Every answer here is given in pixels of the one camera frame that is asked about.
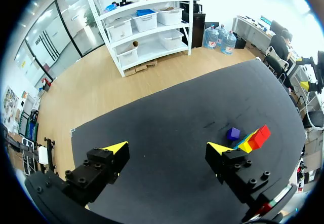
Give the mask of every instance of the white storage box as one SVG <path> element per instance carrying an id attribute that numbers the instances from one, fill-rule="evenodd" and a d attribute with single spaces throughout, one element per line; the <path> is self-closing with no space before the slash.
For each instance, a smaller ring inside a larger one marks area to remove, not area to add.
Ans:
<path id="1" fill-rule="evenodd" d="M 130 16 L 116 19 L 107 26 L 112 41 L 116 42 L 133 35 Z"/>
<path id="2" fill-rule="evenodd" d="M 135 47 L 132 50 L 123 52 L 123 50 L 125 49 L 125 46 L 117 47 L 116 56 L 120 61 L 121 67 L 127 66 L 127 65 L 134 63 L 138 60 L 137 48 L 138 47 Z"/>
<path id="3" fill-rule="evenodd" d="M 158 12 L 142 16 L 137 16 L 136 14 L 134 14 L 132 15 L 132 19 L 134 20 L 138 31 L 144 32 L 157 28 L 157 14 Z"/>
<path id="4" fill-rule="evenodd" d="M 172 50 L 181 46 L 183 34 L 177 30 L 167 30 L 159 33 L 158 37 L 167 50 Z"/>
<path id="5" fill-rule="evenodd" d="M 183 9 L 180 8 L 168 11 L 158 10 L 157 21 L 163 25 L 180 24 L 182 21 L 182 11 Z"/>

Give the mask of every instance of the blue water jug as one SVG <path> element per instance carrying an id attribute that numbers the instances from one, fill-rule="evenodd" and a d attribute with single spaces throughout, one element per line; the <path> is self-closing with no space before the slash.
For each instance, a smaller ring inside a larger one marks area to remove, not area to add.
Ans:
<path id="1" fill-rule="evenodd" d="M 207 28 L 204 33 L 204 47 L 208 49 L 214 49 L 218 38 L 218 31 L 215 30 L 215 26 Z"/>
<path id="2" fill-rule="evenodd" d="M 224 37 L 228 35 L 228 31 L 224 28 L 224 25 L 221 25 L 221 28 L 218 27 L 218 39 L 217 39 L 217 46 L 220 47 L 222 45 L 222 40 Z"/>
<path id="3" fill-rule="evenodd" d="M 221 45 L 221 52 L 225 54 L 232 54 L 236 44 L 236 37 L 231 30 L 229 34 L 223 38 Z"/>

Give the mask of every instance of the purple cube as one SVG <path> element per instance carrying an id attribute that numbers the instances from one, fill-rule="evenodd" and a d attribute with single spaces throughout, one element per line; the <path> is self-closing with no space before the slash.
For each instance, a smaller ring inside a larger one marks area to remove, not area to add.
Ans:
<path id="1" fill-rule="evenodd" d="M 227 131 L 227 138 L 229 140 L 238 140 L 239 139 L 239 133 L 240 133 L 240 130 L 239 129 L 236 129 L 236 128 L 230 128 L 228 131 Z"/>

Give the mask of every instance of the wooden floor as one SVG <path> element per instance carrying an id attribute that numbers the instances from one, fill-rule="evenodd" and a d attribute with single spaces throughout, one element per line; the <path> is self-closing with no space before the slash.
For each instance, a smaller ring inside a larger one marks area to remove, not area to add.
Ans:
<path id="1" fill-rule="evenodd" d="M 71 129 L 139 98 L 255 57 L 247 49 L 224 55 L 219 49 L 196 48 L 191 56 L 186 54 L 163 57 L 157 67 L 122 78 L 102 46 L 63 72 L 42 97 L 37 137 L 42 144 L 44 137 L 55 140 L 59 176 L 64 179 L 64 171 L 75 168 Z"/>

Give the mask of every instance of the glass wall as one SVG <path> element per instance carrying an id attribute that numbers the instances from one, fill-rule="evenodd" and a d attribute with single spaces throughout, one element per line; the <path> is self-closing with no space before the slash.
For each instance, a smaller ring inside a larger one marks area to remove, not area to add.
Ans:
<path id="1" fill-rule="evenodd" d="M 56 0 L 29 30 L 15 60 L 39 89 L 42 78 L 53 81 L 103 44 L 88 0 Z"/>
<path id="2" fill-rule="evenodd" d="M 66 27 L 82 55 L 104 44 L 88 0 L 57 0 Z"/>
<path id="3" fill-rule="evenodd" d="M 26 40 L 31 52 L 52 78 L 81 58 L 64 28 L 55 3 L 37 19 Z M 44 75 L 45 72 L 34 78 L 34 81 L 37 80 L 37 89 Z"/>

